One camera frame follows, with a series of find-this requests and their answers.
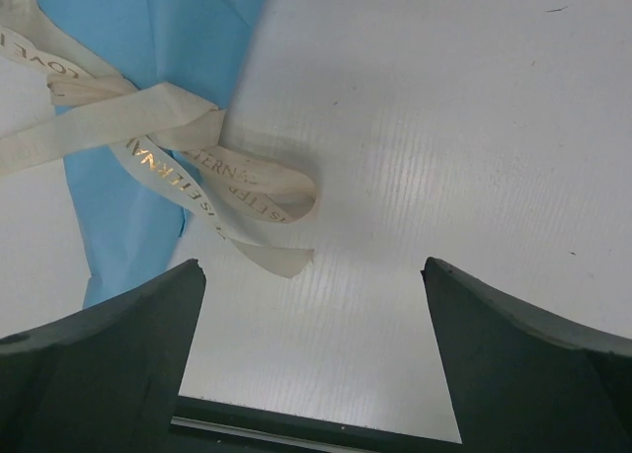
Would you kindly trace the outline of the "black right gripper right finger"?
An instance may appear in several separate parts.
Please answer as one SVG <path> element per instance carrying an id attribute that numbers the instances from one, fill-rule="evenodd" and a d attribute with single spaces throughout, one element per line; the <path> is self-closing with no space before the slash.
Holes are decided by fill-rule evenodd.
<path id="1" fill-rule="evenodd" d="M 465 451 L 630 451 L 629 339 L 443 260 L 427 259 L 422 276 Z"/>

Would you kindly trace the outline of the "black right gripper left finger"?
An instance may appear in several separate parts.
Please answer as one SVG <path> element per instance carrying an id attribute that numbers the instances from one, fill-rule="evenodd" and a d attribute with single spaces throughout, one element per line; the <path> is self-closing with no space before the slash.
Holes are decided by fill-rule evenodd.
<path id="1" fill-rule="evenodd" d="M 205 286 L 189 260 L 2 338 L 2 451 L 163 451 Z"/>

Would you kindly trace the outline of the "cream printed ribbon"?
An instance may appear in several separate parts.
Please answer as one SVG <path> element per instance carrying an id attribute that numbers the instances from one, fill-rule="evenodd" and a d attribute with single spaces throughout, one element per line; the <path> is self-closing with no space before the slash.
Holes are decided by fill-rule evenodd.
<path id="1" fill-rule="evenodd" d="M 137 181 L 189 210 L 266 271 L 292 278 L 310 263 L 308 249 L 240 240 L 221 221 L 216 199 L 251 218 L 289 224 L 311 211 L 317 189 L 299 171 L 222 147 L 225 112 L 218 105 L 168 82 L 138 89 L 63 32 L 36 0 L 1 0 L 1 53 L 44 73 L 51 102 L 65 107 L 2 138 L 3 175 L 107 146 Z"/>

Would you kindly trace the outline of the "blue wrapping paper sheet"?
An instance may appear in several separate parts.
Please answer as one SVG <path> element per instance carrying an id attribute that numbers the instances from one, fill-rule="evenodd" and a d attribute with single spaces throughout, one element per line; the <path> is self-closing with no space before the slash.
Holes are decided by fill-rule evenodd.
<path id="1" fill-rule="evenodd" d="M 136 87 L 169 82 L 230 104 L 266 0 L 38 0 L 65 33 Z M 186 209 L 134 179 L 108 147 L 65 158 L 93 306 L 164 272 Z"/>

